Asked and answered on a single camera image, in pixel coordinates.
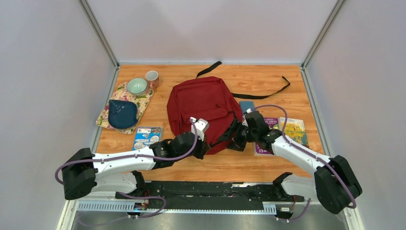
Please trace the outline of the blue illustrated booklet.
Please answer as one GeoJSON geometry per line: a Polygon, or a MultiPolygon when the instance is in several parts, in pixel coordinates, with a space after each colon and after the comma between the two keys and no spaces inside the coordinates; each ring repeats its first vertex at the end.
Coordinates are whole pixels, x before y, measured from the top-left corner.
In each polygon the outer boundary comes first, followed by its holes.
{"type": "Polygon", "coordinates": [[[154,126],[138,127],[135,132],[135,139],[132,150],[139,150],[162,140],[163,128],[154,126]]]}

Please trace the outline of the purple treehouse book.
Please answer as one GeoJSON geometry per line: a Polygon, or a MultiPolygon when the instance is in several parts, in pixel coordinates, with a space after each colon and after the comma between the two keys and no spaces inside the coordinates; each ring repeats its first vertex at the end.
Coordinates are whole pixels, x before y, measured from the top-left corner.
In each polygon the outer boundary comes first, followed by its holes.
{"type": "MultiPolygon", "coordinates": [[[[279,129],[278,118],[265,117],[264,120],[265,123],[268,124],[270,129],[279,129]]],[[[261,149],[257,143],[253,143],[253,153],[254,156],[272,156],[272,154],[269,151],[261,149]]]]}

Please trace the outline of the red backpack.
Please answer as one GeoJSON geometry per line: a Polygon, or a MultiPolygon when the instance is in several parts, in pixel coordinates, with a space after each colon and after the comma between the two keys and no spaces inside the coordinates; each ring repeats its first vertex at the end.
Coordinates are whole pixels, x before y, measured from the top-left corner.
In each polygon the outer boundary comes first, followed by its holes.
{"type": "Polygon", "coordinates": [[[224,149],[235,149],[235,137],[231,143],[219,142],[219,137],[231,125],[234,119],[243,122],[239,99],[261,100],[268,95],[250,95],[232,93],[225,82],[218,77],[204,77],[221,65],[218,61],[200,71],[195,79],[175,85],[169,95],[167,114],[174,135],[191,130],[190,117],[202,118],[209,122],[205,132],[206,142],[211,147],[208,154],[216,154],[224,149]]]}

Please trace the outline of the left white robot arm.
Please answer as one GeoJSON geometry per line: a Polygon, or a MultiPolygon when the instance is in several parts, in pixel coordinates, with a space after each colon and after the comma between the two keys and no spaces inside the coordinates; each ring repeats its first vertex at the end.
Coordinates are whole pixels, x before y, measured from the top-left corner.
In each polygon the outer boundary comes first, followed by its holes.
{"type": "Polygon", "coordinates": [[[75,200],[96,192],[118,192],[140,199],[146,194],[146,185],[141,182],[139,170],[170,167],[189,156],[203,159],[209,150],[206,140],[190,131],[116,154],[92,153],[90,148],[82,148],[60,169],[64,197],[75,200]]]}

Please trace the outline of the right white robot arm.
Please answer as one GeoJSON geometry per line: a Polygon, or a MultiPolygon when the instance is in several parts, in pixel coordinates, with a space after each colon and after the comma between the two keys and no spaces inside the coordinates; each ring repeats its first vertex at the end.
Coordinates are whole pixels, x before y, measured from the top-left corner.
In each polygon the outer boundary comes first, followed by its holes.
{"type": "Polygon", "coordinates": [[[255,143],[312,175],[307,178],[287,172],[275,179],[273,194],[280,201],[294,195],[304,196],[317,199],[327,211],[338,214],[347,207],[355,208],[355,199],[363,193],[346,158],[340,155],[332,158],[299,145],[281,130],[269,127],[258,111],[247,113],[243,122],[235,118],[218,141],[229,141],[229,149],[240,151],[248,142],[255,143]]]}

